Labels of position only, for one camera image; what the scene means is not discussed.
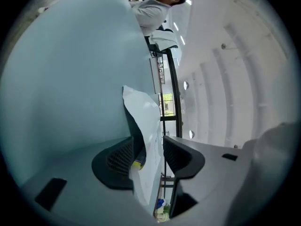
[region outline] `curled paper sheet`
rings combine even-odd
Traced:
[[[123,87],[123,100],[126,109],[139,127],[146,148],[146,162],[141,170],[131,168],[131,177],[135,192],[142,205],[148,205],[156,172],[161,157],[158,153],[158,127],[160,125],[160,110],[152,98],[128,86]]]

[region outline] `man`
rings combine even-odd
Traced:
[[[150,35],[164,22],[168,10],[186,0],[145,0],[130,2],[144,36]]]

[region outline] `round ceiling light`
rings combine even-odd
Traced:
[[[189,83],[187,83],[186,81],[184,81],[184,90],[187,90],[189,88]]]
[[[189,131],[189,137],[190,139],[193,139],[194,138],[194,132],[192,130]]]

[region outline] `table surface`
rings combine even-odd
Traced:
[[[158,100],[149,58],[127,0],[60,0],[39,16],[1,78],[2,151],[17,184],[60,155],[129,136],[122,86]]]

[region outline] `recessed light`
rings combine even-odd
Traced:
[[[187,90],[189,88],[189,83],[187,83],[186,81],[184,81],[184,90]]]
[[[185,45],[185,41],[184,41],[184,39],[183,39],[183,37],[182,37],[182,36],[181,36],[181,40],[182,40],[183,44]]]
[[[189,137],[190,137],[190,139],[194,138],[194,132],[192,130],[189,131]]]
[[[174,23],[174,26],[176,28],[177,31],[179,31],[178,26]]]

